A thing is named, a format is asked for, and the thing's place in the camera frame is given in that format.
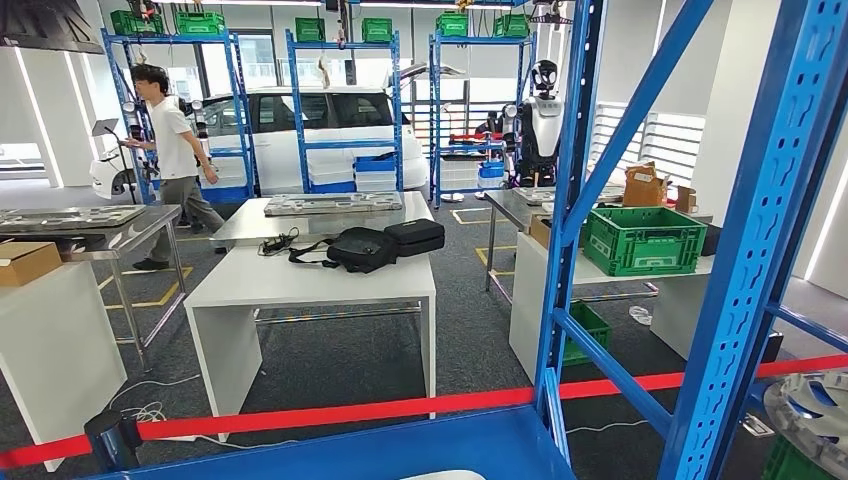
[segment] humanoid robot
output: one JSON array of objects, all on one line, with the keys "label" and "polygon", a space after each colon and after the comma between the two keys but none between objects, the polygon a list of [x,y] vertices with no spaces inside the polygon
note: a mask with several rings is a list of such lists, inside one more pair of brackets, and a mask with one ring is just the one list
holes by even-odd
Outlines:
[{"label": "humanoid robot", "polygon": [[551,93],[557,82],[557,66],[542,60],[533,66],[532,75],[537,93],[518,108],[521,157],[516,173],[519,186],[549,187],[556,185],[563,114],[562,101]]}]

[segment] blue metal shelving rack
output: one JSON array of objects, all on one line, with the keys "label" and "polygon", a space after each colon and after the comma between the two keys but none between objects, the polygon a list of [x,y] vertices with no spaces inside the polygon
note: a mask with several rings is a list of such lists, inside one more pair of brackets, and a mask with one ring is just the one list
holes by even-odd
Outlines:
[{"label": "blue metal shelving rack", "polygon": [[[394,119],[394,136],[391,140],[362,139],[339,140],[325,142],[308,142],[303,131],[303,107],[300,103],[300,82],[297,79],[297,50],[336,50],[338,44],[331,42],[296,42],[291,30],[286,29],[286,48],[289,57],[289,72],[291,72],[292,100],[294,103],[294,124],[297,130],[297,149],[300,155],[300,176],[304,193],[312,191],[309,181],[309,164],[306,161],[308,150],[330,150],[340,148],[369,148],[391,147],[395,154],[396,185],[398,191],[403,191],[403,113],[401,112],[400,92],[392,95],[392,116]],[[396,31],[389,43],[350,42],[344,44],[345,50],[389,50],[392,56],[392,85],[394,89],[400,86],[400,34]]]},{"label": "blue metal shelving rack", "polygon": [[[212,148],[210,156],[215,158],[233,158],[241,157],[244,163],[245,185],[234,187],[219,187],[207,188],[203,190],[203,196],[212,203],[238,203],[244,201],[254,195],[259,194],[259,172],[256,169],[256,148],[253,144],[253,131],[250,122],[245,122],[244,119],[248,116],[247,91],[244,86],[244,75],[242,72],[241,49],[239,47],[238,35],[235,33],[223,32],[219,35],[155,35],[155,36],[127,36],[127,35],[112,35],[105,28],[101,29],[103,35],[103,44],[106,46],[106,58],[109,61],[109,69],[112,72],[112,81],[115,83],[115,91],[118,94],[118,101],[123,105],[128,100],[135,100],[133,89],[127,85],[123,75],[121,75],[120,67],[115,61],[115,54],[112,51],[112,45],[121,45],[124,49],[124,55],[127,59],[127,65],[132,66],[131,45],[203,45],[203,44],[219,44],[224,46],[224,56],[227,60],[227,70],[230,75],[230,87],[233,91],[233,107],[235,109],[236,128],[238,130],[240,148]],[[149,119],[145,116],[142,118],[144,127],[144,135],[147,139],[152,139]],[[153,153],[145,152],[149,161],[153,161]],[[133,170],[141,197],[145,204],[153,201],[150,194],[150,185],[145,178],[141,166],[133,157]]]},{"label": "blue metal shelving rack", "polygon": [[[559,378],[570,337],[666,439],[659,478],[717,478],[744,414],[773,316],[787,316],[780,300],[841,125],[848,95],[848,9],[842,0],[781,2],[672,414],[570,316],[568,305],[580,226],[712,1],[683,4],[584,184],[603,1],[576,4],[572,38],[587,39],[589,48],[571,42],[571,97],[558,175],[571,181],[557,184],[538,357],[538,365],[547,368],[537,372],[536,385],[551,374]],[[544,400],[537,389],[538,408]]]},{"label": "blue metal shelving rack", "polygon": [[[515,93],[515,105],[521,104],[524,85],[530,80],[530,72],[536,63],[536,32],[528,37],[446,37],[441,31],[430,35],[429,74],[430,74],[430,201],[435,197],[435,208],[442,204],[442,193],[478,192],[479,188],[462,190],[442,190],[441,159],[442,153],[468,153],[478,150],[503,150],[503,142],[489,142],[480,145],[449,145],[442,147],[442,97],[441,97],[441,65],[442,45],[511,45],[518,47],[518,86]],[[524,48],[529,48],[529,62],[524,72]]]}]

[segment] green plastic crate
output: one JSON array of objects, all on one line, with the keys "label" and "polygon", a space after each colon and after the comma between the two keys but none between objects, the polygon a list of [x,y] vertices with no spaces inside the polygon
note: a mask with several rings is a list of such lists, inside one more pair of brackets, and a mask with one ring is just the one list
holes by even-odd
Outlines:
[{"label": "green plastic crate", "polygon": [[467,37],[468,15],[445,12],[436,19],[436,30],[441,30],[443,37]]},{"label": "green plastic crate", "polygon": [[389,43],[392,41],[391,18],[363,18],[362,41],[368,43]]},{"label": "green plastic crate", "polygon": [[[583,328],[589,332],[604,349],[609,349],[610,328],[607,322],[601,318],[587,303],[574,302],[568,310],[571,316],[577,320]],[[583,353],[583,350],[574,343],[574,340],[569,337],[565,341],[565,351],[562,354],[563,365],[580,365],[581,363],[589,362],[589,357]]]},{"label": "green plastic crate", "polygon": [[109,16],[112,17],[112,27],[117,35],[161,35],[165,33],[162,16],[158,13],[151,15],[148,22],[136,17],[129,10],[115,10]]},{"label": "green plastic crate", "polygon": [[664,207],[596,208],[583,253],[607,275],[692,273],[707,226]]},{"label": "green plastic crate", "polygon": [[298,42],[324,42],[323,18],[295,18],[294,36]]},{"label": "green plastic crate", "polygon": [[495,21],[496,37],[526,37],[530,35],[527,15],[504,15]]},{"label": "green plastic crate", "polygon": [[218,12],[177,12],[176,19],[181,35],[218,35],[227,29]]},{"label": "green plastic crate", "polygon": [[763,470],[762,480],[836,480],[789,440],[778,436]]}]

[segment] sneaker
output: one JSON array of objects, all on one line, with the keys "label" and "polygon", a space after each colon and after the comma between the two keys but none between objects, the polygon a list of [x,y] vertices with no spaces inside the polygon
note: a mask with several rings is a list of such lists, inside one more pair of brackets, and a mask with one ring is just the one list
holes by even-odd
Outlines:
[{"label": "sneaker", "polygon": [[168,268],[168,262],[157,262],[156,260],[145,258],[140,262],[133,263],[133,268],[135,268],[136,270],[143,270],[145,272],[152,272],[154,270],[165,270],[166,268]]}]

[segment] black shoulder bag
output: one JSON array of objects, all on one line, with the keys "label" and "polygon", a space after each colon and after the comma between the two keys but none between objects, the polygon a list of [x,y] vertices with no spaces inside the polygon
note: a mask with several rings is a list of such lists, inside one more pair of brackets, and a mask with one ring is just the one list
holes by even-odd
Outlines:
[{"label": "black shoulder bag", "polygon": [[[328,260],[301,260],[300,257],[327,244]],[[336,238],[327,238],[303,249],[290,249],[292,263],[320,263],[326,268],[345,267],[348,272],[370,273],[397,261],[397,243],[384,232],[364,227],[353,227]]]}]

